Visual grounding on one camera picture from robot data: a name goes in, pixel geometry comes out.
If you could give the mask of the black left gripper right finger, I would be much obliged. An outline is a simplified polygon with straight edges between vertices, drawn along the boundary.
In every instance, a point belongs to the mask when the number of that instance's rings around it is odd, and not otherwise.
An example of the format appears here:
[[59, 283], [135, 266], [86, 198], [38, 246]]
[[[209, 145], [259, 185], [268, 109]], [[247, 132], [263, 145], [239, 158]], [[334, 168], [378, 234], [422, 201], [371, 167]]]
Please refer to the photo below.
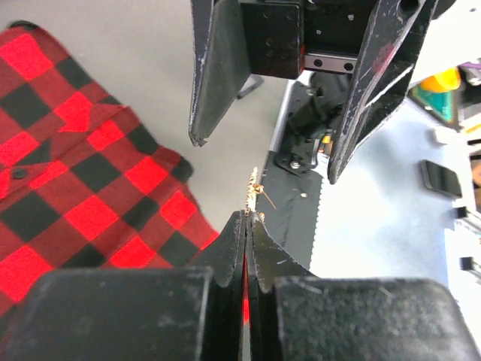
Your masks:
[[478, 360], [457, 302], [429, 279], [324, 279], [247, 218], [254, 360]]

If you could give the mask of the gold leaf brooch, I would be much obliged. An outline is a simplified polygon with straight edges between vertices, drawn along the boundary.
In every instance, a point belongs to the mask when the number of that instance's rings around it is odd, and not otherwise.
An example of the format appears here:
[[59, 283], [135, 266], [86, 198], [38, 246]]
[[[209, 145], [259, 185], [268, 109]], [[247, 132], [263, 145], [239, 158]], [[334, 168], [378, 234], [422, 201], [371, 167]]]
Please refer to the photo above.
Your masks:
[[250, 173], [250, 177], [247, 185], [247, 197], [245, 201], [245, 214], [247, 216], [252, 212], [256, 212], [257, 196], [259, 195], [263, 195], [271, 204], [273, 209], [276, 209], [276, 205], [272, 202], [271, 198], [265, 192], [265, 187], [256, 182], [258, 172], [259, 172], [258, 168], [254, 167], [252, 172]]

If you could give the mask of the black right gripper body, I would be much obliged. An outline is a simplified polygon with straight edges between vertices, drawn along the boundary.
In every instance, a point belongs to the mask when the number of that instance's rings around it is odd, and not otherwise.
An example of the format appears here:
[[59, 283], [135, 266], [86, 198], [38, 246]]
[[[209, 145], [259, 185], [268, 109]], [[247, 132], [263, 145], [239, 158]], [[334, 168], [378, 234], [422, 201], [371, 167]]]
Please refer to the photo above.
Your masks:
[[351, 74], [375, 1], [241, 1], [250, 69]]

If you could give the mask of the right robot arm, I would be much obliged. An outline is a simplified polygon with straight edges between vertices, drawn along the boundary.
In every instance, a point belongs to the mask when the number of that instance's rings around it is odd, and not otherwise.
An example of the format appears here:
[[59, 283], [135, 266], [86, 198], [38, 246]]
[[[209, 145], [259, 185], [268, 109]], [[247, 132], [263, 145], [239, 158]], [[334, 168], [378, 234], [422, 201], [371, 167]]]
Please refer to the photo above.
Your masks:
[[202, 146], [252, 75], [294, 80], [311, 71], [290, 111], [276, 164], [316, 165], [322, 139], [335, 183], [359, 143], [404, 100], [435, 1], [193, 1], [195, 70], [189, 137]]

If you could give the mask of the red black plaid shirt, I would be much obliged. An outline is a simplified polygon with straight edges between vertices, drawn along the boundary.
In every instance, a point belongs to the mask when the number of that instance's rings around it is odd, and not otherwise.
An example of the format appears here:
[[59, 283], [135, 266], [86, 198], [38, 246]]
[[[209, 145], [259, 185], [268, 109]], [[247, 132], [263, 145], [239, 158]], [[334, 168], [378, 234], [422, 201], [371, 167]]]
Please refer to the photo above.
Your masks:
[[46, 30], [1, 33], [1, 326], [58, 268], [171, 268], [217, 237], [159, 145]]

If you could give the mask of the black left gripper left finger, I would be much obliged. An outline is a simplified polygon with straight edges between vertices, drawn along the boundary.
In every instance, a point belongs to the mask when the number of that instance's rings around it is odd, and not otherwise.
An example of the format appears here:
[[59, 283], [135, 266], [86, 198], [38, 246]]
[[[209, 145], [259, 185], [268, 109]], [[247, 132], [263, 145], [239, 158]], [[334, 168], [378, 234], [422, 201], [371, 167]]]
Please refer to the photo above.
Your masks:
[[1, 339], [3, 360], [239, 360], [246, 216], [181, 268], [42, 276]]

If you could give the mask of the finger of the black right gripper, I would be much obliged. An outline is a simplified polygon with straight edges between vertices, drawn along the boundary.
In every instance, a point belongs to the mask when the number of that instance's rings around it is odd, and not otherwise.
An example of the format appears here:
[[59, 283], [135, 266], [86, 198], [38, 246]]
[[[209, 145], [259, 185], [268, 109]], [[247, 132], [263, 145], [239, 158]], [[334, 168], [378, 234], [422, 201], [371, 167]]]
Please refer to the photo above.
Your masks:
[[337, 183], [359, 142], [404, 100], [436, 6], [436, 1], [375, 4], [334, 131], [331, 184]]
[[189, 138], [203, 146], [251, 74], [241, 5], [191, 1], [194, 75]]

